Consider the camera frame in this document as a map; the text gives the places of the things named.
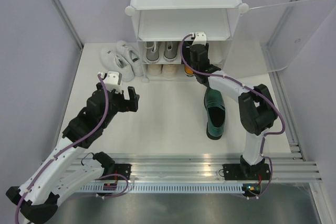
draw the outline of white shoe cabinet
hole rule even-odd
[[[195,80],[184,73],[178,50],[173,62],[163,58],[165,41],[181,41],[192,32],[203,31],[209,42],[209,59],[213,64],[224,63],[230,40],[237,23],[242,0],[131,0],[125,9],[131,16],[138,48],[142,57],[144,82],[155,80]],[[174,78],[147,73],[146,41],[160,43],[160,58],[156,64],[179,64]]]

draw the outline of gray sneaker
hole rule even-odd
[[[170,62],[176,59],[178,44],[179,44],[178,41],[165,42],[163,58],[166,61]]]
[[[146,58],[150,63],[156,63],[159,61],[159,42],[148,41],[145,42]]]

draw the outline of green loafer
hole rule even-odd
[[[222,94],[207,88],[204,95],[204,107],[208,115],[206,135],[212,140],[222,137],[225,123],[225,105]]]

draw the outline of shoe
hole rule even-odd
[[[121,79],[124,82],[133,80],[134,73],[132,67],[121,55],[116,54],[110,49],[103,48],[100,51],[100,60],[107,70],[121,73]]]
[[[206,135],[212,140],[222,137],[225,123],[225,105],[222,94],[207,88],[204,95],[204,107],[208,115]]]
[[[159,61],[159,43],[154,42],[145,42],[146,58],[150,63],[156,63]]]
[[[164,43],[163,58],[166,61],[170,62],[176,59],[178,44],[178,41],[167,41]]]
[[[177,64],[164,64],[162,68],[162,75],[165,78],[173,78],[177,74]]]
[[[187,67],[186,65],[184,65],[184,73],[188,77],[193,77],[194,76],[194,72],[189,67]]]
[[[123,40],[117,42],[116,49],[117,53],[122,55],[131,65],[135,76],[143,76],[142,62],[139,52]]]
[[[158,76],[162,72],[162,64],[149,64],[147,67],[148,74]]]

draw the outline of clear plastic panel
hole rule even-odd
[[[250,9],[239,17],[225,72],[240,78],[284,69],[335,5],[307,0]]]

